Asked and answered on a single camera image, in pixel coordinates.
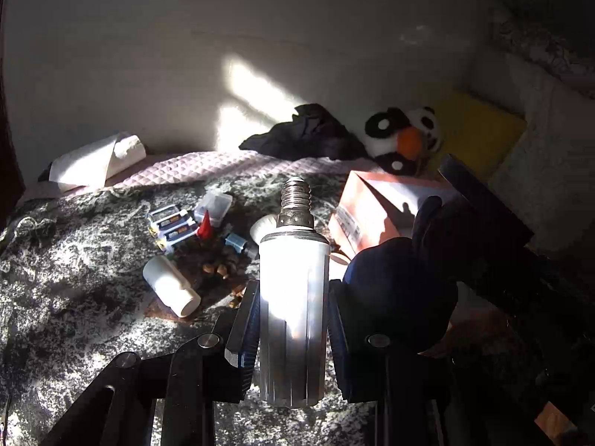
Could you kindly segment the white LED corn bulb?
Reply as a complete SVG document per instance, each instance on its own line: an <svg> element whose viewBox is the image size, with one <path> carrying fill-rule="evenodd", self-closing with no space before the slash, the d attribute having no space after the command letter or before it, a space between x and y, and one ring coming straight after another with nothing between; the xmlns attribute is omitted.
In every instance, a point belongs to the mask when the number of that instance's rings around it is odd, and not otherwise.
<svg viewBox="0 0 595 446"><path fill-rule="evenodd" d="M261 397L304 408L324 396L331 247L313 227L310 186L282 189L276 228L259 245Z"/></svg>

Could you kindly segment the white plastic bottle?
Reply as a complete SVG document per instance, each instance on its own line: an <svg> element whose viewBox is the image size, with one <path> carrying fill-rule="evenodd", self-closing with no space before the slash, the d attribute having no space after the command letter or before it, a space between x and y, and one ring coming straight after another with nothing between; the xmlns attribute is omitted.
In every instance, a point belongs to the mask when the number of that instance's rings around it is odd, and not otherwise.
<svg viewBox="0 0 595 446"><path fill-rule="evenodd" d="M177 317L188 317L201 305L201 296L166 256L151 258L144 265L142 275L159 300Z"/></svg>

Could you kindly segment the blue stamp cylinder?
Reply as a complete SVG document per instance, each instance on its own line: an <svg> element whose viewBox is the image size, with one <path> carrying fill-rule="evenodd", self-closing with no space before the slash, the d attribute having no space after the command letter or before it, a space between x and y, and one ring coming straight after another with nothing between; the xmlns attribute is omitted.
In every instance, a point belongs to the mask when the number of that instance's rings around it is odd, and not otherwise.
<svg viewBox="0 0 595 446"><path fill-rule="evenodd" d="M230 233L225 237L225 244L232 247L238 254L242 254L247 245L247 240L235 233Z"/></svg>

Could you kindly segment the red cone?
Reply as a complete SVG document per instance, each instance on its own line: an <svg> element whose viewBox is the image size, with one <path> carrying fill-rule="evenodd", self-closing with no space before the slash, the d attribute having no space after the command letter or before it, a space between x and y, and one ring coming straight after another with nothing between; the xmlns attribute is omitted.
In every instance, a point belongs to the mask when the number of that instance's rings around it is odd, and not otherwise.
<svg viewBox="0 0 595 446"><path fill-rule="evenodd" d="M200 240L210 240L213 237L214 231L211 225L210 213L207 209L204 210L204 215L197 230L197 236Z"/></svg>

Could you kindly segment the pink storage box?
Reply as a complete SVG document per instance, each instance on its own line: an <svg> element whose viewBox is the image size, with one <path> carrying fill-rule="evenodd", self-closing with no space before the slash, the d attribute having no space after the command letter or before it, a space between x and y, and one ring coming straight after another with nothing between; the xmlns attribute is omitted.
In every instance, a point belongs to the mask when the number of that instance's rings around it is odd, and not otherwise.
<svg viewBox="0 0 595 446"><path fill-rule="evenodd" d="M394 237L411 237L415 216L430 196L448 203L459 193L445 182L352 171L329 221L330 236L349 258Z"/></svg>

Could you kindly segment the blue battery packs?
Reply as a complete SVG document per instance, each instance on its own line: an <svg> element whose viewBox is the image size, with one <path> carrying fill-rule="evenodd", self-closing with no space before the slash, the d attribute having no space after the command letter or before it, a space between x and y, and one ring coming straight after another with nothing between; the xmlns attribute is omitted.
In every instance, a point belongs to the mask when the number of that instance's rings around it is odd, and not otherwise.
<svg viewBox="0 0 595 446"><path fill-rule="evenodd" d="M163 253L172 254L184 240L197 235L198 223L176 204L152 210L147 215L149 233Z"/></svg>

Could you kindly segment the clear plastic case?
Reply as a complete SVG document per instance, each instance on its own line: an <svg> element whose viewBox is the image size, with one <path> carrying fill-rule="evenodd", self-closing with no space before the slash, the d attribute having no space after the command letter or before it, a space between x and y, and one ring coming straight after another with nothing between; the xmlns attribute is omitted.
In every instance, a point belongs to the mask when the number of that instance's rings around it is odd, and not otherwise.
<svg viewBox="0 0 595 446"><path fill-rule="evenodd" d="M230 194L208 191L193 209L194 220L201 223L208 213L211 226L221 227L232 202L233 197Z"/></svg>

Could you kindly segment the grey patterned blanket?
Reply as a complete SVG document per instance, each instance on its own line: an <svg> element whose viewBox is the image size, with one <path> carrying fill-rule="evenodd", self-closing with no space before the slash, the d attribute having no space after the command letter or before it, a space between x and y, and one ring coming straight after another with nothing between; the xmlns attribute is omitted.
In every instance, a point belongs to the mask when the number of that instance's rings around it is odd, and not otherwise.
<svg viewBox="0 0 595 446"><path fill-rule="evenodd" d="M205 276L191 246L174 262L201 296L180 319L165 308L142 270L159 252L150 211L193 207L207 192L233 202L225 230L247 237L276 213L285 173L252 172L195 182L100 191L23 204L1 237L1 410L11 445L37 445L119 353L153 358L175 351L235 307L234 288L258 264L231 257L228 278Z"/></svg>

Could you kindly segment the panda plush toy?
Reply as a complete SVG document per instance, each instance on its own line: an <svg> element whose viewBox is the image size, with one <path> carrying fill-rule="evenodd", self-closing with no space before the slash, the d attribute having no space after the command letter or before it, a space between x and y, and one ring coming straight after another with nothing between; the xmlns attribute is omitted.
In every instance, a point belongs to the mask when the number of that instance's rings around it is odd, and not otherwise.
<svg viewBox="0 0 595 446"><path fill-rule="evenodd" d="M431 107L408 112L388 108L372 115L364 131L368 156L394 175L419 175L443 144L436 111Z"/></svg>

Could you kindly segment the black cloth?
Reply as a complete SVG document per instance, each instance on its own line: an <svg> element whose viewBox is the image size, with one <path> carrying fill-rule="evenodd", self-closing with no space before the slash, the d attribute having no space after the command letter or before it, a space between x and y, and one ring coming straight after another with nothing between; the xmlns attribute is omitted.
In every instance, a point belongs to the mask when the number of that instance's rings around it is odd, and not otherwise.
<svg viewBox="0 0 595 446"><path fill-rule="evenodd" d="M290 122L278 123L267 133L252 135L240 150L255 151L277 159L303 158L356 160L367 152L362 142L319 104L303 104Z"/></svg>

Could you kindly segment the yellow pillow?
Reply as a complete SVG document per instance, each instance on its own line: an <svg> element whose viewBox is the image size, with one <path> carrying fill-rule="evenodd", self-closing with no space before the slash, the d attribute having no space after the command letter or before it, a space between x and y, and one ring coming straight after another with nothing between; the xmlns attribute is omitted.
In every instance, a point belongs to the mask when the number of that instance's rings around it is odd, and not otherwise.
<svg viewBox="0 0 595 446"><path fill-rule="evenodd" d="M428 164L436 173L452 154L488 181L527 129L527 122L468 94L453 92L434 106L443 143Z"/></svg>

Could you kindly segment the floral white pillow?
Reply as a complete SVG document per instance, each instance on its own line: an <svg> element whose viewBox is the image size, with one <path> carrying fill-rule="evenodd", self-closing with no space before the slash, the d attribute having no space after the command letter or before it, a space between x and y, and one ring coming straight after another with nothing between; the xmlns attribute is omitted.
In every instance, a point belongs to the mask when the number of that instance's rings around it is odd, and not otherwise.
<svg viewBox="0 0 595 446"><path fill-rule="evenodd" d="M557 251L594 223L594 101L516 55L505 62L527 129L490 185L535 248Z"/></svg>

